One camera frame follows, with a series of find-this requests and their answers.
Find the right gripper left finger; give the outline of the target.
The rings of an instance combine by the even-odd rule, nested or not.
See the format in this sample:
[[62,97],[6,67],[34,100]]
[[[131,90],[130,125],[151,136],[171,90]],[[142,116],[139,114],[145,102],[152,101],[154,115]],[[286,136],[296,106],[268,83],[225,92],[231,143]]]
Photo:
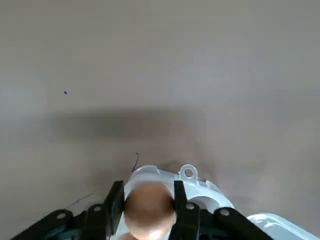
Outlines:
[[108,240],[115,235],[125,202],[123,181],[115,181],[101,203],[74,215],[58,209],[44,216],[13,240]]

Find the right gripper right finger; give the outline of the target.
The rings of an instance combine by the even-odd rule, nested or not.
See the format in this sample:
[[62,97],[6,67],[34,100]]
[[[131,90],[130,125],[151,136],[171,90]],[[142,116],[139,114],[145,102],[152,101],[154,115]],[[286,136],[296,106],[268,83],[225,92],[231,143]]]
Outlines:
[[170,240],[272,240],[244,215],[231,207],[210,213],[187,201],[182,181],[174,182],[176,221]]

